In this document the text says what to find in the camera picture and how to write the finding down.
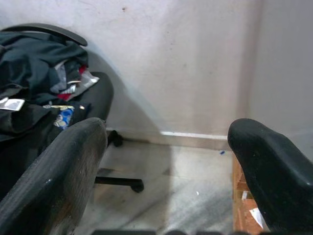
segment floor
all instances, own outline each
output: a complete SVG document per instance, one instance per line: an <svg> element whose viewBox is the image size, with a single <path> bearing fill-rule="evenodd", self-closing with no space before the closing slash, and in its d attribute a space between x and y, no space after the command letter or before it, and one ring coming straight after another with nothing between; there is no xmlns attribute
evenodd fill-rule
<svg viewBox="0 0 313 235"><path fill-rule="evenodd" d="M141 178L130 187L95 185L76 235L95 229L232 230L231 153L209 149L124 142L110 146L100 166L112 177Z"/></svg>

